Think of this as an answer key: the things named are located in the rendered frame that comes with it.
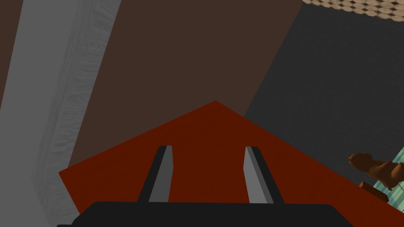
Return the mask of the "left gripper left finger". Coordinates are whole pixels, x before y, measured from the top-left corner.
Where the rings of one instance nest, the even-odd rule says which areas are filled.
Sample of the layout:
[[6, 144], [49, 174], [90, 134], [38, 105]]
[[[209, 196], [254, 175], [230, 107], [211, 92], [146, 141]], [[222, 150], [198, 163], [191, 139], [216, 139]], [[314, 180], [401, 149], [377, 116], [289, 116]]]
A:
[[172, 146], [160, 146], [156, 151], [137, 202], [167, 203], [173, 168]]

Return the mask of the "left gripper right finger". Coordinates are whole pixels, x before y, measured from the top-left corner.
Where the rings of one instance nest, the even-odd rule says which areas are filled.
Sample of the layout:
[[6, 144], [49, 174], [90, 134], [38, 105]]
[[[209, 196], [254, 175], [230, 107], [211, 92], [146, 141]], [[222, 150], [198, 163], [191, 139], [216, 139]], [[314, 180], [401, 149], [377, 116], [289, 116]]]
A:
[[258, 147], [245, 148], [243, 173], [250, 203], [284, 204], [284, 199]]

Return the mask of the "red table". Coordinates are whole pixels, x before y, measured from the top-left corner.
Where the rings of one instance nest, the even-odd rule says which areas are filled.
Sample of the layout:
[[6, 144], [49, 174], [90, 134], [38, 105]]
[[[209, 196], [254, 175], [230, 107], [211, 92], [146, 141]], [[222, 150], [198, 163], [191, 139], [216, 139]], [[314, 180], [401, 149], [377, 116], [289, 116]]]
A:
[[60, 172], [75, 206], [136, 201], [159, 146], [170, 145], [170, 202], [247, 203], [245, 148], [260, 149], [286, 203], [325, 203], [353, 227], [404, 227], [404, 213], [215, 101]]

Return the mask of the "brown animal figurine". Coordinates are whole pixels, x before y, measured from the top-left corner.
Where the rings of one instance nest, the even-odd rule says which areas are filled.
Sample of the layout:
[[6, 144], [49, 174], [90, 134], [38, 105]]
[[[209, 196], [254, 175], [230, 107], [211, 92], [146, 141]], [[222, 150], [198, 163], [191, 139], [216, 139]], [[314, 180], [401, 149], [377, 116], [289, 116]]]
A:
[[358, 171], [380, 181], [389, 191], [404, 182], [404, 163], [375, 160], [369, 153], [354, 153], [348, 161]]

